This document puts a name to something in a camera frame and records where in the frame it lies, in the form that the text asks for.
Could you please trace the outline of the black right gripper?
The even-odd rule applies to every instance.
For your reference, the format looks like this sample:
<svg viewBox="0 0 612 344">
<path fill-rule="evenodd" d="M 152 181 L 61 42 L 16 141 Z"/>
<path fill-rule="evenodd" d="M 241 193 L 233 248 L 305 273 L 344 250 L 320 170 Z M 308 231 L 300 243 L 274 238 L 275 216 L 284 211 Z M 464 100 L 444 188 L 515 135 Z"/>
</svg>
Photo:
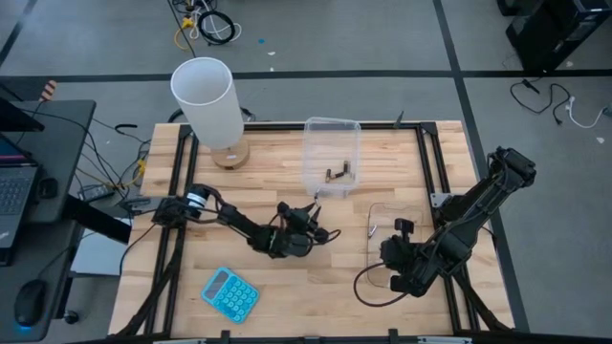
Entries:
<svg viewBox="0 0 612 344">
<path fill-rule="evenodd" d="M 394 234 L 381 243 L 380 258 L 387 269 L 398 272 L 389 279 L 389 288 L 395 292 L 421 297 L 426 294 L 426 284 L 419 275 L 425 267 L 424 256 L 419 253 L 419 244 L 410 242 L 414 223 L 405 218 L 394 220 Z"/>
</svg>

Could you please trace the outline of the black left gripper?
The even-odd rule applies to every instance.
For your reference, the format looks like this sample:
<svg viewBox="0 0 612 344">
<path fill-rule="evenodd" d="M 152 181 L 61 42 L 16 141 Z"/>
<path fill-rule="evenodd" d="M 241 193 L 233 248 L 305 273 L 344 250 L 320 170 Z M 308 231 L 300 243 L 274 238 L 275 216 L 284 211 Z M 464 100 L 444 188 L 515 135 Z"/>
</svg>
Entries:
<svg viewBox="0 0 612 344">
<path fill-rule="evenodd" d="M 290 207 L 280 202 L 276 215 L 280 226 L 275 226 L 273 248 L 282 256 L 304 257 L 314 246 L 325 245 L 330 239 L 330 232 L 318 223 L 321 206 L 315 203 L 304 207 Z"/>
</svg>

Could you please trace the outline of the clear rounded plastic container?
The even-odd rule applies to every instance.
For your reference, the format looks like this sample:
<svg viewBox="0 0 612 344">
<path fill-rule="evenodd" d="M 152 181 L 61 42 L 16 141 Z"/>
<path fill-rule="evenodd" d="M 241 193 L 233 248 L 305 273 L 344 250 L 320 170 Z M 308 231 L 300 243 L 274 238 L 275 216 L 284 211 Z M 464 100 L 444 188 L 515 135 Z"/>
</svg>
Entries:
<svg viewBox="0 0 612 344">
<path fill-rule="evenodd" d="M 372 238 L 367 237 L 365 255 L 365 266 L 369 267 L 380 263 L 382 242 L 393 235 L 401 235 L 401 231 L 395 228 L 395 220 L 406 219 L 414 224 L 412 233 L 408 234 L 411 243 L 421 243 L 431 233 L 431 224 L 423 209 L 417 205 L 407 203 L 374 203 L 369 208 L 368 230 L 376 225 L 377 230 Z"/>
</svg>

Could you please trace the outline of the tall clear plastic bin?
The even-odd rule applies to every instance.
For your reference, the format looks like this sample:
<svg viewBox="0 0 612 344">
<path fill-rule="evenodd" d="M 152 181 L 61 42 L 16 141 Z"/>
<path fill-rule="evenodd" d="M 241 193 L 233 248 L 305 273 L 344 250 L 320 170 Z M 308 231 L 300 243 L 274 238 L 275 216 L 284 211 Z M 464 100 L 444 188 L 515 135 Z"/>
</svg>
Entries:
<svg viewBox="0 0 612 344">
<path fill-rule="evenodd" d="M 350 161 L 351 173 L 325 182 L 326 170 L 331 176 L 343 172 L 344 161 Z M 330 190 L 335 198 L 346 198 L 360 184 L 361 125 L 341 118 L 308 118 L 304 124 L 302 144 L 302 182 L 309 195 L 316 190 Z"/>
</svg>

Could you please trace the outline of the blue calculator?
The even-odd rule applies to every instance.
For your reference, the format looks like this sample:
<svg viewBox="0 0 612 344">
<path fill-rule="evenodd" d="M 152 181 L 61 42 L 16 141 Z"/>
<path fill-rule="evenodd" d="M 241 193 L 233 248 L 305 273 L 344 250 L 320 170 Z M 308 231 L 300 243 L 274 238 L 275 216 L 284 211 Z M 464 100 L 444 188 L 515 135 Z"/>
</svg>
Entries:
<svg viewBox="0 0 612 344">
<path fill-rule="evenodd" d="M 246 321 L 259 296 L 258 289 L 225 267 L 217 269 L 201 291 L 204 301 L 235 324 Z"/>
</svg>

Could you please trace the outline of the white shade wooden lamp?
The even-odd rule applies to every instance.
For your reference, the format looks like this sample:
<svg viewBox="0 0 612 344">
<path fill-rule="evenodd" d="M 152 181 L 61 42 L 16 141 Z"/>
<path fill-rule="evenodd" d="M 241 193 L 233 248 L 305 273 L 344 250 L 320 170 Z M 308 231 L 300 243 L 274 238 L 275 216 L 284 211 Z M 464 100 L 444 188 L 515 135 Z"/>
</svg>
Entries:
<svg viewBox="0 0 612 344">
<path fill-rule="evenodd" d="M 196 57 L 173 72 L 170 90 L 192 131 L 226 170 L 244 165 L 250 147 L 230 68 L 212 57 Z"/>
</svg>

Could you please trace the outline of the black power brick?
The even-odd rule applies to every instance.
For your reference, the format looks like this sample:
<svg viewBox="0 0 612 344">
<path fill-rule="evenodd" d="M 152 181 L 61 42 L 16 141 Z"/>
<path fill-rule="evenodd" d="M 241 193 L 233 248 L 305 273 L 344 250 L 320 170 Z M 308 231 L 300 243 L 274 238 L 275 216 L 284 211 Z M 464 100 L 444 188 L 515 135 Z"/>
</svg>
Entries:
<svg viewBox="0 0 612 344">
<path fill-rule="evenodd" d="M 114 194 L 114 189 L 105 184 L 86 185 L 77 192 L 79 198 L 85 203 L 106 199 Z"/>
</svg>

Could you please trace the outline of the grey flat box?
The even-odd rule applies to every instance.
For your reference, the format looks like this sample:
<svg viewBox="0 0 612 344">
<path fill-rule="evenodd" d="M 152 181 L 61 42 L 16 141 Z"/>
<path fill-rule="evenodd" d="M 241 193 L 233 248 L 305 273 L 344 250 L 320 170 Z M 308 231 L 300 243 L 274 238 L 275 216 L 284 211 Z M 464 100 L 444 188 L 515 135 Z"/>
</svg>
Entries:
<svg viewBox="0 0 612 344">
<path fill-rule="evenodd" d="M 77 273 L 120 275 L 120 259 L 127 244 L 86 229 L 77 247 L 71 271 Z"/>
</svg>

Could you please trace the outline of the black desk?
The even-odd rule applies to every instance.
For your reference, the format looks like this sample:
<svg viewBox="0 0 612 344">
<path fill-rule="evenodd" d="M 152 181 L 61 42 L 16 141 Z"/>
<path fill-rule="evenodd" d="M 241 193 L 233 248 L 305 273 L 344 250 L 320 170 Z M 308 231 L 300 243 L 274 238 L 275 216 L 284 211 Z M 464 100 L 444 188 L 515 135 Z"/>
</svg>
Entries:
<svg viewBox="0 0 612 344">
<path fill-rule="evenodd" d="M 82 226 L 69 215 L 74 197 L 69 194 L 85 130 L 95 110 L 92 100 L 53 101 L 42 105 L 24 102 L 26 110 L 36 109 L 35 119 L 45 125 L 42 132 L 8 135 L 17 146 L 41 165 L 38 179 L 57 180 L 57 195 L 42 199 L 33 188 L 25 207 L 25 218 L 2 261 L 0 249 L 0 343 L 33 342 L 43 339 L 51 322 L 58 318 L 64 290 Z M 28 282 L 40 279 L 45 294 L 40 319 L 21 326 L 14 319 L 14 302 Z"/>
</svg>

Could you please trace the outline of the black equipment cart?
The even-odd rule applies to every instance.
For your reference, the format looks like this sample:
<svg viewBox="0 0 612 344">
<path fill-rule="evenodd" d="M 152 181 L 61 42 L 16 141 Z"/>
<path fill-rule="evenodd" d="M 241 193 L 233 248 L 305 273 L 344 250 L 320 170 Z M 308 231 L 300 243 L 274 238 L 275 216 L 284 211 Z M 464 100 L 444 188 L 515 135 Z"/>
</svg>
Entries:
<svg viewBox="0 0 612 344">
<path fill-rule="evenodd" d="M 555 70 L 612 16 L 612 0 L 496 0 L 525 71 Z"/>
</svg>

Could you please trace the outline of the black computer mouse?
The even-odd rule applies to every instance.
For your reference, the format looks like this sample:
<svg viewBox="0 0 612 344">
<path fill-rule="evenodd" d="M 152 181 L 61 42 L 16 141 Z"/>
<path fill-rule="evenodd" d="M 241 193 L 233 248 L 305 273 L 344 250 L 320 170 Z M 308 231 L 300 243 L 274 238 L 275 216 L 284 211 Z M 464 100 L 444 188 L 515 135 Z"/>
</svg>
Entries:
<svg viewBox="0 0 612 344">
<path fill-rule="evenodd" d="M 33 279 L 24 284 L 13 304 L 15 322 L 21 327 L 31 327 L 42 317 L 46 294 L 46 283 Z"/>
</svg>

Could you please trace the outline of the dark laptop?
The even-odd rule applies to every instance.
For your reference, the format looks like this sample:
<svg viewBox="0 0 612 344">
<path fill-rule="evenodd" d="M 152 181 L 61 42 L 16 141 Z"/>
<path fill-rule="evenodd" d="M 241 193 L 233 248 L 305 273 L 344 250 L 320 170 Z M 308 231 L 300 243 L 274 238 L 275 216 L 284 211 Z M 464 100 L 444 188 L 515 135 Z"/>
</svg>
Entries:
<svg viewBox="0 0 612 344">
<path fill-rule="evenodd" d="M 13 246 L 38 170 L 28 153 L 0 134 L 0 249 Z"/>
</svg>

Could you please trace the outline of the black monitor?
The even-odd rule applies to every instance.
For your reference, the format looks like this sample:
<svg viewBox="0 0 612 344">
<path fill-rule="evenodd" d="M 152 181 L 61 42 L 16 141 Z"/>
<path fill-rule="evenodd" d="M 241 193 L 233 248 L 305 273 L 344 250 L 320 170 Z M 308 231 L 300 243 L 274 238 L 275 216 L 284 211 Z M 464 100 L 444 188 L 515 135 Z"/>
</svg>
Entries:
<svg viewBox="0 0 612 344">
<path fill-rule="evenodd" d="M 0 132 L 42 132 L 45 126 L 0 97 Z"/>
</svg>

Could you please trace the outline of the black aluminium rig frame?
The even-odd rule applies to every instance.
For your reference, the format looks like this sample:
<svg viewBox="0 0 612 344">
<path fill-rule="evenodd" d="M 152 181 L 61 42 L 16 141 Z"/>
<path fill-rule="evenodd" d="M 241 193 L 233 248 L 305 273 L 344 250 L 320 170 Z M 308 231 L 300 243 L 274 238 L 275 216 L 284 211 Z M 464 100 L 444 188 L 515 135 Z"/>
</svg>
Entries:
<svg viewBox="0 0 612 344">
<path fill-rule="evenodd" d="M 223 198 L 254 222 L 267 223 L 276 205 L 293 207 L 313 201 L 302 184 L 303 124 L 246 123 L 249 161 L 237 170 L 216 166 L 204 145 L 198 148 L 194 181 L 221 191 Z M 461 121 L 435 121 L 451 192 L 476 184 Z M 393 129 L 390 122 L 361 124 L 360 184 L 346 198 L 322 198 L 319 223 L 341 229 L 339 238 L 314 248 L 304 258 L 272 259 L 254 252 L 243 237 L 219 225 L 190 224 L 174 303 L 171 338 L 383 336 L 452 333 L 448 307 L 450 286 L 438 277 L 425 296 L 407 296 L 384 308 L 370 308 L 355 297 L 353 280 L 365 268 L 366 227 L 374 203 L 420 206 L 433 222 L 416 129 Z M 180 124 L 155 126 L 142 194 L 165 196 L 170 186 Z M 156 226 L 124 258 L 109 333 L 124 328 L 150 292 L 162 230 Z M 220 267 L 253 284 L 260 297 L 247 320 L 234 324 L 200 292 Z M 514 321 L 493 239 L 486 230 L 468 261 L 472 286 L 502 323 Z"/>
</svg>

